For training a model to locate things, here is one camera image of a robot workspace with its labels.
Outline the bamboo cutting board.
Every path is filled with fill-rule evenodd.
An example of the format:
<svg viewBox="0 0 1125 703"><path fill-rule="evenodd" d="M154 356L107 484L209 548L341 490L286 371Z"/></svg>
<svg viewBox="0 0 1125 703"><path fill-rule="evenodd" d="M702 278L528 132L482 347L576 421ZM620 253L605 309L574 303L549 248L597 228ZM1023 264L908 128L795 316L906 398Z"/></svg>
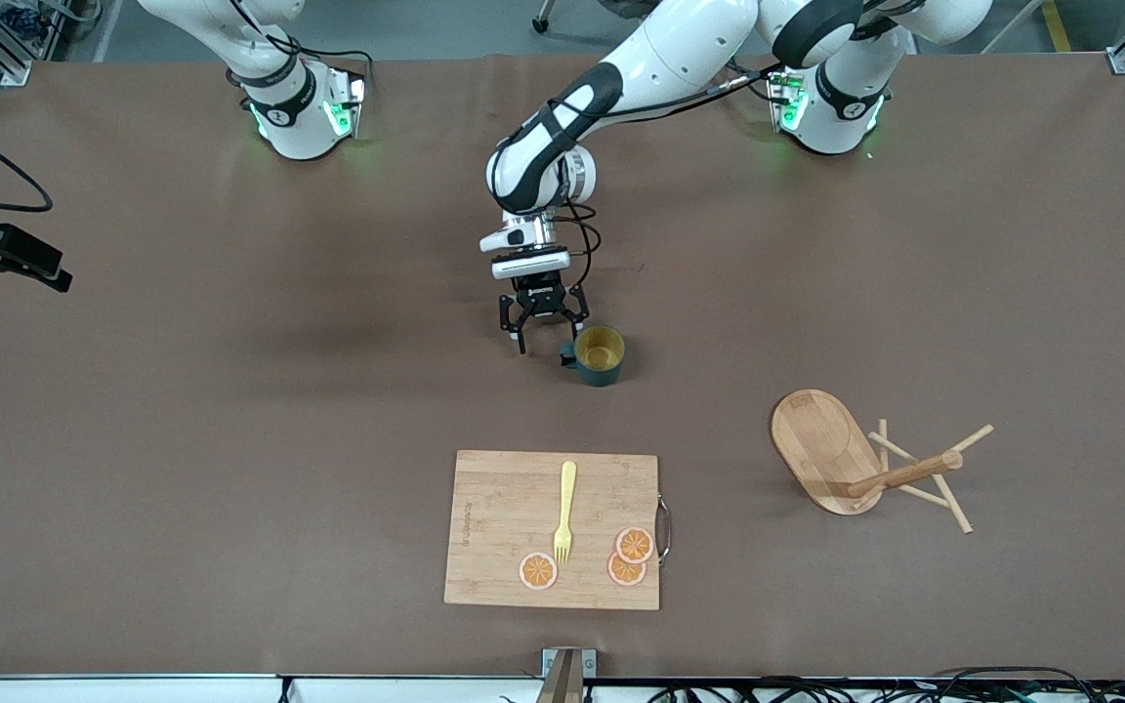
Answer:
<svg viewBox="0 0 1125 703"><path fill-rule="evenodd" d="M557 583L534 592L520 583L528 553L554 555L560 510L560 467L575 460L572 551ZM568 451L461 450L454 460L447 604L508 609L660 609L657 555L633 587L608 578L608 557L622 529L652 531L659 462L652 456Z"/></svg>

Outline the teal mug yellow inside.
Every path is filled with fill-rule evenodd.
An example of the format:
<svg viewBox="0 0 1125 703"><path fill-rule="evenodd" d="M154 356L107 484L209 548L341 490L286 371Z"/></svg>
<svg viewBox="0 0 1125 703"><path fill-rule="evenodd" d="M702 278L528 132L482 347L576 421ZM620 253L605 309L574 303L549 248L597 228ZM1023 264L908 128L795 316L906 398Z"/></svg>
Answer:
<svg viewBox="0 0 1125 703"><path fill-rule="evenodd" d="M559 348L559 360L562 369L570 369L585 386L605 388L619 380L627 351L619 330L591 325Z"/></svg>

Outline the metal table edge bracket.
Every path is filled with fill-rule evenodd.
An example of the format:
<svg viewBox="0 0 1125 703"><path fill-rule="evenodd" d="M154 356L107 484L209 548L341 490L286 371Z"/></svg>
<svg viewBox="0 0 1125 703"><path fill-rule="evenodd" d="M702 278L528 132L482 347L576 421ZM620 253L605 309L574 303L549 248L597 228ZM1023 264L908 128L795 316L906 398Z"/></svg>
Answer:
<svg viewBox="0 0 1125 703"><path fill-rule="evenodd" d="M536 703L594 703L590 679L597 676L598 651L594 648L544 648L541 651L543 684Z"/></svg>

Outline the office chair base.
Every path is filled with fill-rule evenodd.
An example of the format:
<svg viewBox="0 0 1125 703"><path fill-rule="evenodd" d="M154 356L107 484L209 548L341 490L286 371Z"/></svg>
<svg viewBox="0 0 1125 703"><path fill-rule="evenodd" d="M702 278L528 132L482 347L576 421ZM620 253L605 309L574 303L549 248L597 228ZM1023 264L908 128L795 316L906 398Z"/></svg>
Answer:
<svg viewBox="0 0 1125 703"><path fill-rule="evenodd" d="M560 0L543 0L543 4L537 10L536 17L531 19L531 26L534 28L536 34L544 34L550 27L550 16L554 13L555 6L559 3ZM611 13L616 18L624 18L622 13L622 4L620 0L586 0L588 3L598 4L600 8L606 13Z"/></svg>

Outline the wooden mug rack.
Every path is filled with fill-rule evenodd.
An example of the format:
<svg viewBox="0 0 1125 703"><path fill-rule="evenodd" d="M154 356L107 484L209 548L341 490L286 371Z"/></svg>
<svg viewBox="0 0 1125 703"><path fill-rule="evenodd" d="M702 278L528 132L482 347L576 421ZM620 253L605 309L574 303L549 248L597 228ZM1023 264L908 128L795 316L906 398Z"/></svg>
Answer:
<svg viewBox="0 0 1125 703"><path fill-rule="evenodd" d="M994 432L982 426L933 457L916 458L889 438L886 422L863 432L839 397L821 389L790 393L773 407L770 439L814 505L830 515L855 517L874 508L886 492L902 492L946 508L963 533L974 528L946 475L964 465L965 451Z"/></svg>

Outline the white table edge rail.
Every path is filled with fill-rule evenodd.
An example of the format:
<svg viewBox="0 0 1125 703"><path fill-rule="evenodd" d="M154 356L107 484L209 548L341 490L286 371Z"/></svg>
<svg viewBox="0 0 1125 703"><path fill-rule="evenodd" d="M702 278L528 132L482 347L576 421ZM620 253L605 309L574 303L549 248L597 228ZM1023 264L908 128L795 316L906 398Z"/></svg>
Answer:
<svg viewBox="0 0 1125 703"><path fill-rule="evenodd" d="M0 703L536 703L534 678L0 678ZM876 681L719 686L590 683L594 703L1125 703L1124 683Z"/></svg>

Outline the yellow plastic fork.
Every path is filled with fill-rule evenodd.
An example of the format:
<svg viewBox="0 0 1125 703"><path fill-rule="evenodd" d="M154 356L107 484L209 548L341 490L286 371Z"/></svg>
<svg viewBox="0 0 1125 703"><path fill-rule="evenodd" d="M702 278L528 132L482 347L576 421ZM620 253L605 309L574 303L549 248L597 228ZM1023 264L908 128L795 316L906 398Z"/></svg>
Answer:
<svg viewBox="0 0 1125 703"><path fill-rule="evenodd" d="M554 533L554 560L559 566L566 564L572 551L572 503L577 478L575 460L565 460L560 467L560 510L558 526Z"/></svg>

